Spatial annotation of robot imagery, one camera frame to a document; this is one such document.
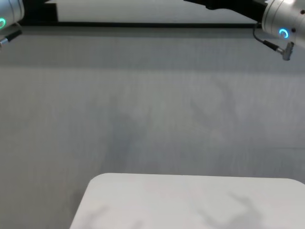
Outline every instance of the white platform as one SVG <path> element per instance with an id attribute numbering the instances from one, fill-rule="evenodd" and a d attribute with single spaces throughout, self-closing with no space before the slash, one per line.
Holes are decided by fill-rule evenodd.
<path id="1" fill-rule="evenodd" d="M 304 214 L 294 180 L 104 174 L 71 229 L 304 229 Z"/>

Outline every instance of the cable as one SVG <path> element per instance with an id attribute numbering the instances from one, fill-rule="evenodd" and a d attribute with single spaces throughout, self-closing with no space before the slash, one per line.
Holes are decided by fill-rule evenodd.
<path id="1" fill-rule="evenodd" d="M 261 23 L 256 23 L 255 25 L 254 25 L 254 27 L 253 27 L 253 36 L 254 36 L 254 38 L 257 40 L 257 41 L 259 41 L 260 43 L 264 43 L 264 41 L 263 40 L 261 40 L 261 39 L 259 39 L 257 36 L 256 36 L 256 34 L 255 34 L 255 31 L 256 31 L 256 29 L 257 29 L 257 27 L 259 26 L 259 25 L 261 25 Z"/>
<path id="2" fill-rule="evenodd" d="M 254 36 L 254 38 L 255 38 L 257 41 L 259 41 L 260 43 L 266 45 L 268 48 L 272 49 L 273 51 L 278 52 L 280 46 L 278 46 L 278 45 L 276 45 L 276 44 L 273 44 L 273 43 L 271 43 L 271 42 L 269 42 L 269 41 L 266 41 L 266 40 L 263 41 L 263 40 L 259 39 L 259 38 L 256 36 L 255 31 L 256 31 L 256 29 L 257 29 L 257 27 L 258 27 L 259 25 L 261 25 L 261 23 L 258 22 L 258 23 L 255 24 L 255 26 L 253 27 L 253 36 Z"/>

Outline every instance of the gray backdrop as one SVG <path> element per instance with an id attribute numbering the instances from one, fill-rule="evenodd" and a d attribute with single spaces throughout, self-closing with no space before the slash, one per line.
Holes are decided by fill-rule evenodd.
<path id="1" fill-rule="evenodd" d="M 0 54 L 0 228 L 69 228 L 107 172 L 305 182 L 304 50 L 284 62 L 251 30 L 96 30 L 28 31 Z"/>

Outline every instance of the blue led ring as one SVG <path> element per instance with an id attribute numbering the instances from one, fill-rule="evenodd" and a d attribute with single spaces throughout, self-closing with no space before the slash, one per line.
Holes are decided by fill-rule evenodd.
<path id="1" fill-rule="evenodd" d="M 288 38 L 289 38 L 289 32 L 288 32 L 287 29 L 280 29 L 280 30 L 278 31 L 278 33 L 279 33 L 282 37 L 284 37 L 285 39 L 288 39 Z"/>

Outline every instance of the table surface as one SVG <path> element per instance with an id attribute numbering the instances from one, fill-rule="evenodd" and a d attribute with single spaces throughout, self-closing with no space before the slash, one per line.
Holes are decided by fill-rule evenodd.
<path id="1" fill-rule="evenodd" d="M 71 229 L 304 229 L 304 212 L 290 179 L 103 174 Z"/>

